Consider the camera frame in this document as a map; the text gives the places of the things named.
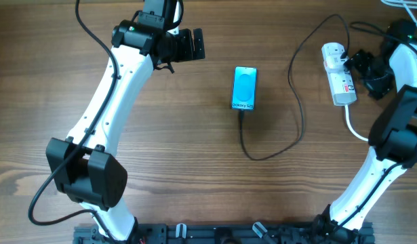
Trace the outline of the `teal screen smartphone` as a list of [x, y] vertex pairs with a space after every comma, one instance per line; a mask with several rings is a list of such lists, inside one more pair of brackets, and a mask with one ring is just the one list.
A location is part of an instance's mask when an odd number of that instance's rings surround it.
[[231, 108], [235, 110], [254, 110], [256, 100], [257, 69], [237, 66], [235, 68]]

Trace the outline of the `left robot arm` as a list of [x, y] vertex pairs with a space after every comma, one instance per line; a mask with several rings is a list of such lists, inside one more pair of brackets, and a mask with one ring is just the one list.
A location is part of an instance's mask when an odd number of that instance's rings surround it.
[[116, 160], [123, 127], [143, 85], [155, 70], [205, 56], [201, 29], [181, 29], [182, 1], [146, 1], [113, 29], [102, 80], [64, 140], [51, 139], [46, 157], [59, 192], [95, 219], [107, 243], [144, 243], [123, 192], [127, 171]]

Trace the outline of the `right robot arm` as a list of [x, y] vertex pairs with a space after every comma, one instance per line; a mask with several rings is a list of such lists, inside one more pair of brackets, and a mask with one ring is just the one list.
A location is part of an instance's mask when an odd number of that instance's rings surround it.
[[315, 217], [310, 243], [364, 243], [360, 233], [366, 215], [384, 191], [417, 164], [417, 38], [401, 30], [381, 30], [361, 21], [351, 28], [384, 37], [391, 55], [397, 94], [375, 120], [367, 157], [346, 190]]

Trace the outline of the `white power strip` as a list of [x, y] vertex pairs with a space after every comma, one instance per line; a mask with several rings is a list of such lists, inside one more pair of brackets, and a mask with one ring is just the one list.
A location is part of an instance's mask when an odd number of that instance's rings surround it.
[[[348, 58], [345, 54], [344, 46], [340, 43], [326, 43], [321, 48], [321, 52], [323, 61], [326, 56], [331, 55]], [[335, 106], [346, 106], [357, 100], [356, 89], [349, 69], [346, 68], [344, 72], [339, 73], [327, 73], [327, 78], [330, 85], [332, 100]]]

